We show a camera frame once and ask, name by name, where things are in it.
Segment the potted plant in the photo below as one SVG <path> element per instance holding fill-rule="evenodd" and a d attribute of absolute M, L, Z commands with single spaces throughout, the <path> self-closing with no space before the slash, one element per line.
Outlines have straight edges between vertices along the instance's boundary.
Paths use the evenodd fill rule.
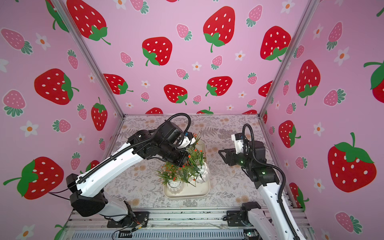
<path fill-rule="evenodd" d="M 178 194 L 183 190 L 183 181 L 178 174 L 178 168 L 173 164 L 166 163 L 160 170 L 156 171 L 156 175 L 170 193 Z"/>
<path fill-rule="evenodd" d="M 187 166 L 178 169 L 178 179 L 186 184 L 191 184 L 191 181 L 195 178 L 194 170 Z"/>
<path fill-rule="evenodd" d="M 194 170 L 195 175 L 191 185 L 196 187 L 197 184 L 206 183 L 209 180 L 210 171 L 204 152 L 196 148 L 188 148 L 188 154 L 188 164 Z"/>

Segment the white pot orange flower plant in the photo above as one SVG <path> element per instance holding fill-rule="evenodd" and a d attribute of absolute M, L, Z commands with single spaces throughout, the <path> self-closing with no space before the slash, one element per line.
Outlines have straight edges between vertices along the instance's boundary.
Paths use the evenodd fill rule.
<path fill-rule="evenodd" d="M 192 146 L 193 146 L 193 148 L 195 148 L 196 147 L 196 145 L 199 143 L 199 141 L 200 141 L 200 139 L 201 139 L 201 133 L 198 133 L 198 134 L 195 134 L 194 135 L 194 139 L 195 139 L 195 141 L 194 141 L 194 143 L 192 144 Z"/>

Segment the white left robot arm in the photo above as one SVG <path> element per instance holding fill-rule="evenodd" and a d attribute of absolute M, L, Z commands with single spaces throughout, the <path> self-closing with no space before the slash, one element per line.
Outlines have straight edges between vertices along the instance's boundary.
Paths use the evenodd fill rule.
<path fill-rule="evenodd" d="M 196 143 L 191 132 L 177 129 L 169 133 L 160 130 L 141 130 L 112 156 L 84 174 L 71 174 L 66 178 L 71 189 L 71 206 L 82 217 L 101 215 L 115 222 L 131 220 L 135 214 L 127 202 L 110 198 L 104 187 L 126 169 L 142 160 L 158 159 L 171 165 L 184 166 L 188 159 L 187 148 Z"/>

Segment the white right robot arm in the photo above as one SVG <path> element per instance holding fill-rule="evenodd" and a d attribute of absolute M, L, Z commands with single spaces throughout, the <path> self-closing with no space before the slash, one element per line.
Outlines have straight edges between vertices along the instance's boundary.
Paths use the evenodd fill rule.
<path fill-rule="evenodd" d="M 255 188 L 267 206 L 271 220 L 256 202 L 243 204 L 233 221 L 251 225 L 261 240 L 304 240 L 289 207 L 283 198 L 283 189 L 274 165 L 266 166 L 266 148 L 262 142 L 244 143 L 235 140 L 234 149 L 219 150 L 218 153 L 229 166 L 240 166 L 255 184 Z"/>

